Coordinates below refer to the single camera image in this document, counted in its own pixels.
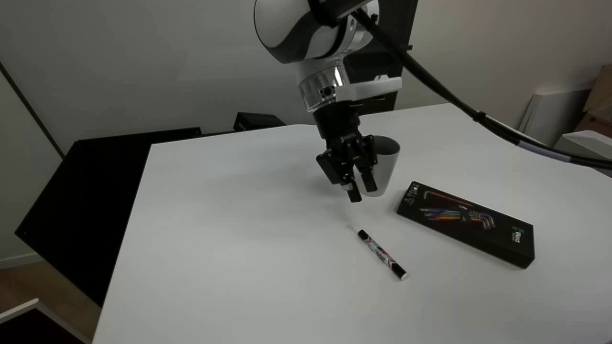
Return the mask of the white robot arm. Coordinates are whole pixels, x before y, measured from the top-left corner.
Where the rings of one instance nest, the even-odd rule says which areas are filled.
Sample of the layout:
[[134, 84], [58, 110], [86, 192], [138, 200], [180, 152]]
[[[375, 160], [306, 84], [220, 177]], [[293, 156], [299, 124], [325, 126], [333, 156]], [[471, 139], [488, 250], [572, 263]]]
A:
[[360, 106], [400, 84], [387, 74], [350, 78], [345, 59], [373, 40], [358, 15], [377, 17], [379, 0], [255, 0], [253, 5], [259, 41], [276, 61], [297, 66], [301, 97], [325, 141], [316, 156], [320, 168], [352, 202], [381, 189], [375, 137], [360, 131]]

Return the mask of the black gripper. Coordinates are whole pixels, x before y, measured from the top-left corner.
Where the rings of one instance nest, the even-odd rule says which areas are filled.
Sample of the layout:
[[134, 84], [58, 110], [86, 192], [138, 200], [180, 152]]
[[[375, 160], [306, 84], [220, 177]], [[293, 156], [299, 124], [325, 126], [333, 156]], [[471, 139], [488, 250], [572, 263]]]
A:
[[325, 150], [316, 156], [318, 164], [333, 185], [341, 185], [352, 202], [360, 202], [362, 192], [352, 168], [358, 166], [366, 191], [373, 192], [377, 152], [373, 137], [364, 137], [360, 131], [358, 105], [354, 101], [324, 105], [316, 110], [316, 126], [325, 141]]

